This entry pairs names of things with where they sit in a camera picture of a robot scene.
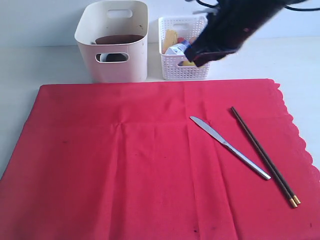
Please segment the white basket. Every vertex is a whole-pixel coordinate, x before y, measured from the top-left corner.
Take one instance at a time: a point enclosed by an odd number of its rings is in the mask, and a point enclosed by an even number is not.
[[[204,80],[208,76],[210,63],[202,67],[179,66],[178,64],[188,59],[184,55],[162,54],[162,46],[167,30],[175,30],[178,37],[189,40],[198,36],[207,24],[204,16],[172,16],[161,17],[159,24],[159,53],[161,54],[162,74],[165,80]]]
[[[113,17],[115,11],[129,12]],[[99,83],[143,82],[148,76],[148,7],[136,0],[107,0],[88,5],[79,21],[74,38],[84,63]],[[141,40],[125,44],[93,44],[96,39],[112,35],[140,35]],[[122,53],[126,61],[101,62],[100,54]]]

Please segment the chopsticks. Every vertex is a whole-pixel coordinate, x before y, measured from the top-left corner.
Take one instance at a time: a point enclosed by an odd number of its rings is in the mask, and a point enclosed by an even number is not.
[[[253,133],[250,131],[248,126],[246,125],[245,121],[241,118],[239,113],[234,107],[231,107],[232,112],[234,113],[236,119],[242,126],[243,130],[246,132],[247,136],[250,138],[252,144],[254,145],[255,149],[260,154],[261,158],[263,159],[266,166],[269,168],[271,174],[275,178],[276,183],[278,184],[279,188],[281,189],[282,193],[285,195],[285,197],[290,202],[291,206],[293,208],[296,208],[301,202],[299,201],[296,194],[293,192],[291,187],[288,185],[282,174],[279,172],[275,164],[271,161],[270,157],[266,153],[266,151],[263,149],[263,147],[260,145],[258,140],[255,138]]]

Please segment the white table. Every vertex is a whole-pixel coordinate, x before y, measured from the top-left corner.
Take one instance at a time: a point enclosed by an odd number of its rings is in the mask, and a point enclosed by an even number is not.
[[[147,81],[163,81],[158,45],[149,45]],[[313,164],[320,169],[320,37],[248,41],[213,62],[208,79],[269,78],[281,84]],[[92,79],[77,46],[0,48],[0,176],[43,84],[87,84]]]

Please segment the red tablecloth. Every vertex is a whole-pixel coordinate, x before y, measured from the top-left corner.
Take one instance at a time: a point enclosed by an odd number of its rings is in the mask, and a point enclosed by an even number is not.
[[[0,182],[0,238],[319,240],[320,173],[278,87],[270,79],[42,86]],[[231,106],[298,208],[189,119],[207,121],[266,169]]]

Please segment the butter knife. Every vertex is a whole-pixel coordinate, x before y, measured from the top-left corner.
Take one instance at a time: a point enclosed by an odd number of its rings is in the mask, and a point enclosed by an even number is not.
[[[260,167],[258,167],[253,161],[243,155],[240,151],[235,149],[233,146],[230,145],[216,130],[214,130],[211,126],[207,123],[202,121],[201,119],[191,116],[192,121],[194,121],[200,128],[205,130],[209,135],[211,135],[214,139],[216,139],[219,143],[224,145],[227,149],[229,149],[232,153],[237,155],[240,160],[242,160],[245,164],[247,164],[253,171],[255,171],[258,175],[260,175],[265,180],[271,179],[271,177],[263,171]]]

